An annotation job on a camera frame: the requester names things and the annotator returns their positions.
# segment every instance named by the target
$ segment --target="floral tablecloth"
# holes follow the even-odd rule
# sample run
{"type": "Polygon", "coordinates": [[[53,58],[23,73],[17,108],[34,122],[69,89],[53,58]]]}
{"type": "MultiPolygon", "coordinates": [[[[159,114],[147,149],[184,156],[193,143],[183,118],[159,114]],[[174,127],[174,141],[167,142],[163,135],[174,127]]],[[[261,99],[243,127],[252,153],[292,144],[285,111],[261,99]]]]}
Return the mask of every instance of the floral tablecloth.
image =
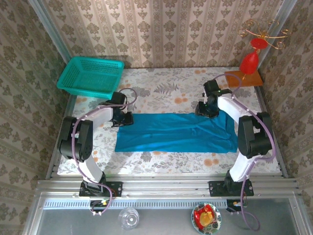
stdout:
{"type": "MultiPolygon", "coordinates": [[[[203,84],[225,71],[238,68],[182,68],[182,69],[131,69],[124,70],[119,89],[131,87],[138,99],[129,107],[133,113],[193,113],[199,100],[203,100],[203,84]]],[[[221,88],[228,88],[226,79],[218,79],[221,88]]],[[[128,100],[131,91],[123,91],[128,100]]],[[[260,111],[253,87],[241,88],[236,96],[246,106],[260,111]]],[[[73,115],[80,117],[103,100],[78,96],[73,115]]],[[[119,152],[115,143],[118,128],[106,122],[93,134],[92,156],[106,174],[138,173],[226,173],[236,161],[238,153],[170,153],[170,152],[119,152]]],[[[276,159],[270,163],[259,162],[255,173],[280,172],[276,159]]],[[[73,160],[62,157],[58,174],[79,174],[73,160]]]]}

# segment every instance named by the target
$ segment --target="blue cloth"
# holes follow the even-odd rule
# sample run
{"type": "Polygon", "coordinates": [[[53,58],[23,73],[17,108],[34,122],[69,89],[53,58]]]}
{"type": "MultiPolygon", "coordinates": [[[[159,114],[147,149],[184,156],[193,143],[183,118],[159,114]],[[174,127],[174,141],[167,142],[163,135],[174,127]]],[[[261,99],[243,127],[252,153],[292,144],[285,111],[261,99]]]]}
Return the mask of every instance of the blue cloth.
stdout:
{"type": "Polygon", "coordinates": [[[116,152],[236,152],[234,120],[195,114],[134,114],[134,124],[117,133],[116,152]]]}

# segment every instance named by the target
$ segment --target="wall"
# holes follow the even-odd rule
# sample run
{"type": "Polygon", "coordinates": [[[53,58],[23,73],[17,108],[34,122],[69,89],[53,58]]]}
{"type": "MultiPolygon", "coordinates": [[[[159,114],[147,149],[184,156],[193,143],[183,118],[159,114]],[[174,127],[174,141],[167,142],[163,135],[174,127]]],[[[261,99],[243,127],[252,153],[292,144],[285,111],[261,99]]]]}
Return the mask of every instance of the wall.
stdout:
{"type": "Polygon", "coordinates": [[[313,221],[313,1],[298,0],[284,28],[286,48],[270,50],[260,68],[278,143],[290,176],[298,178],[313,221]]]}
{"type": "Polygon", "coordinates": [[[43,0],[71,56],[126,68],[238,66],[249,18],[274,19],[283,0],[43,0]]]}
{"type": "Polygon", "coordinates": [[[65,64],[26,0],[0,0],[0,234],[22,232],[67,95],[65,64]]]}

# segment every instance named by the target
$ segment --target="orange wooden base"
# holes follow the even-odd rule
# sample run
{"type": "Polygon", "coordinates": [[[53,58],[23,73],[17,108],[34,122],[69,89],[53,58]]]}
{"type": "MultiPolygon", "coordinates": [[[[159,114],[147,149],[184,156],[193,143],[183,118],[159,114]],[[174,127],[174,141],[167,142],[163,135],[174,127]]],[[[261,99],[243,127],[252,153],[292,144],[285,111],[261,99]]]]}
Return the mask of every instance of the orange wooden base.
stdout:
{"type": "MultiPolygon", "coordinates": [[[[237,80],[237,78],[233,77],[233,76],[227,76],[227,74],[233,74],[236,75],[238,77],[240,77],[241,79],[244,77],[244,73],[241,71],[228,71],[225,72],[226,75],[226,80],[228,83],[228,86],[231,87],[238,87],[239,86],[239,81],[237,80]]],[[[263,81],[259,75],[259,72],[256,71],[254,72],[254,74],[250,74],[250,75],[246,75],[244,80],[242,80],[242,87],[252,87],[252,86],[262,86],[263,85],[263,81]]]]}

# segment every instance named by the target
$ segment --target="gray floor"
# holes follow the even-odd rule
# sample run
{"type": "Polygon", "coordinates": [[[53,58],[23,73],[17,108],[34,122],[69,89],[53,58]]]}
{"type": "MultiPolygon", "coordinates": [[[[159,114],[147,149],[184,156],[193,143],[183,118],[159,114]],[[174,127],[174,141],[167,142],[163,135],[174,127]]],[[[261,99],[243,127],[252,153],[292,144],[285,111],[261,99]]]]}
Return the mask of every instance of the gray floor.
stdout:
{"type": "MultiPolygon", "coordinates": [[[[221,210],[222,226],[219,235],[298,235],[288,200],[249,200],[248,212],[261,222],[254,233],[246,228],[241,214],[231,215],[221,210]]],[[[138,210],[137,228],[125,231],[117,217],[120,210],[109,210],[93,216],[89,210],[45,210],[39,235],[193,235],[199,234],[191,224],[191,210],[138,210]]]]}

